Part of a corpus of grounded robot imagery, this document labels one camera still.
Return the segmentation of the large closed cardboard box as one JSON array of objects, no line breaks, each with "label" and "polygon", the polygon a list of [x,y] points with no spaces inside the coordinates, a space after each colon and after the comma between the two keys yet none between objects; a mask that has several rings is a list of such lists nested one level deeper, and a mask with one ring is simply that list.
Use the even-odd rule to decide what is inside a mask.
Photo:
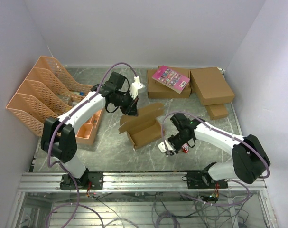
[{"label": "large closed cardboard box", "polygon": [[203,106],[230,103],[235,94],[217,67],[190,70],[194,92]]}]

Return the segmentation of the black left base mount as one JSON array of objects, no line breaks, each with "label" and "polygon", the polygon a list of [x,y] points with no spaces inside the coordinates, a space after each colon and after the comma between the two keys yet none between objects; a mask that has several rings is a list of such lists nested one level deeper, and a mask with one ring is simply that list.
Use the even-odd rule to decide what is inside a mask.
[{"label": "black left base mount", "polygon": [[[77,187],[79,189],[90,189],[101,190],[103,188],[103,178],[102,172],[85,172],[85,174],[80,178],[75,178]],[[69,174],[64,174],[60,181],[61,190],[75,190],[76,186]]]}]

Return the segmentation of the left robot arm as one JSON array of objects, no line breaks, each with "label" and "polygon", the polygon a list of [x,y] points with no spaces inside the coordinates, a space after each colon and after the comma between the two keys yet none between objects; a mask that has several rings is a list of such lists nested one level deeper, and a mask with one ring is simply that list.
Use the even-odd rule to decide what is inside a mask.
[{"label": "left robot arm", "polygon": [[88,95],[68,112],[57,118],[45,120],[41,138],[41,149],[54,157],[72,175],[72,183],[83,189],[89,182],[89,170],[76,155],[76,134],[85,122],[96,112],[107,109],[109,104],[120,109],[124,115],[137,116],[139,90],[143,88],[139,76],[129,85],[126,92],[121,90],[126,77],[112,72],[108,81],[95,85]]}]

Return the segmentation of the red toy ambulance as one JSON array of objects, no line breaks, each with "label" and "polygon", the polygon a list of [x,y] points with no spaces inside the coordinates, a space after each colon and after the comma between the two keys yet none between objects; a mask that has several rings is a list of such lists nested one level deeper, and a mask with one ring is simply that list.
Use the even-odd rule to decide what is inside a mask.
[{"label": "red toy ambulance", "polygon": [[189,152],[189,147],[187,145],[182,146],[182,151],[183,153],[188,153]]}]

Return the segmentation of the aluminium mounting rail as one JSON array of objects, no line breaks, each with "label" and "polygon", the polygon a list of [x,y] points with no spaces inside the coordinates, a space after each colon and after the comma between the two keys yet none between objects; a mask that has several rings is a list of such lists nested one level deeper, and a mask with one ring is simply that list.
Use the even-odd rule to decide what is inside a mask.
[{"label": "aluminium mounting rail", "polygon": [[[60,189],[62,172],[24,173],[18,190],[22,192],[64,192]],[[105,172],[101,190],[91,192],[190,191],[182,181],[184,172]]]}]

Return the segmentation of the orange plastic file organizer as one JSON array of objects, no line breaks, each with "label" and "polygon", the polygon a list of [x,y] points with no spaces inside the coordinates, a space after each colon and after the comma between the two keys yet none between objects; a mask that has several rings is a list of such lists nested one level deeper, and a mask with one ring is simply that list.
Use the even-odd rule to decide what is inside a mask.
[{"label": "orange plastic file organizer", "polygon": [[56,58],[41,56],[6,108],[34,135],[42,136],[48,117],[69,111],[91,88],[78,83]]}]

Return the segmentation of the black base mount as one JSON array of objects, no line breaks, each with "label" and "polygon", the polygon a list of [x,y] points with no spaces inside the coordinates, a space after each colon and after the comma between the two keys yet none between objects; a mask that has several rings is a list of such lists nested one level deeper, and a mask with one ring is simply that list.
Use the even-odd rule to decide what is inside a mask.
[{"label": "black base mount", "polygon": [[[80,178],[75,178],[77,187],[79,189],[90,189],[101,190],[103,188],[103,178],[102,172],[85,172],[85,174]],[[64,174],[60,181],[61,190],[75,190],[76,186],[69,174]]]},{"label": "black base mount", "polygon": [[188,189],[227,189],[225,180],[214,181],[206,178],[200,171],[187,172],[182,180],[187,183]]}]

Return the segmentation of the small cardboard box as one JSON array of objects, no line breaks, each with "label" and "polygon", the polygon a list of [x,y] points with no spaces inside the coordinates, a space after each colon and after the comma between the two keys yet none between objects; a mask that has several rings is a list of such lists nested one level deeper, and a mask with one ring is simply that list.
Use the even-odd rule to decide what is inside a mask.
[{"label": "small cardboard box", "polygon": [[226,118],[229,114],[224,104],[207,105],[205,108],[211,120]]}]

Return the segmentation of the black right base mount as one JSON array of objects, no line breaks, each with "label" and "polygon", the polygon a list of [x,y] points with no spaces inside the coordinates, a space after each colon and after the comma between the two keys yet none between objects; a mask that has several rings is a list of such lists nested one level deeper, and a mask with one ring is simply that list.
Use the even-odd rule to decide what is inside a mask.
[{"label": "black right base mount", "polygon": [[214,181],[206,178],[200,171],[187,172],[182,180],[187,183],[188,189],[227,189],[225,180]]}]

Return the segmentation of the closed cardboard box under book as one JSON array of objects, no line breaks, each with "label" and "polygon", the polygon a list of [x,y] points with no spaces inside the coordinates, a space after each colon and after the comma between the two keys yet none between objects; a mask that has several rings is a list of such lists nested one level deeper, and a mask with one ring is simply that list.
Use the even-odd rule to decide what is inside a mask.
[{"label": "closed cardboard box under book", "polygon": [[189,98],[191,94],[191,88],[183,91],[181,94],[171,90],[170,88],[156,83],[151,76],[157,69],[147,70],[147,82],[148,82],[148,98]]}]

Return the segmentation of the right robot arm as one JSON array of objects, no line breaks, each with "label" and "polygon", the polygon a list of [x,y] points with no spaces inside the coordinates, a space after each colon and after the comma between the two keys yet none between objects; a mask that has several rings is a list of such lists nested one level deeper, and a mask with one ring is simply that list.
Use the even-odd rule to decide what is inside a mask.
[{"label": "right robot arm", "polygon": [[228,133],[199,117],[195,116],[191,120],[188,115],[183,112],[172,113],[170,121],[178,132],[167,139],[162,138],[158,148],[166,156],[173,156],[191,148],[188,143],[190,140],[204,141],[230,155],[230,162],[213,162],[198,172],[197,179],[205,187],[211,188],[218,181],[226,179],[239,179],[252,184],[258,178],[270,176],[270,160],[255,135]]}]

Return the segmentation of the pink book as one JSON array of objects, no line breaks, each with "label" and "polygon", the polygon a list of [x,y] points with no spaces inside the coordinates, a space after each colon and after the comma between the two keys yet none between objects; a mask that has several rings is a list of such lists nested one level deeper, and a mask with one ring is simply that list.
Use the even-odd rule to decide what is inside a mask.
[{"label": "pink book", "polygon": [[161,65],[158,66],[151,78],[156,83],[166,86],[178,94],[190,88],[189,69]]}]

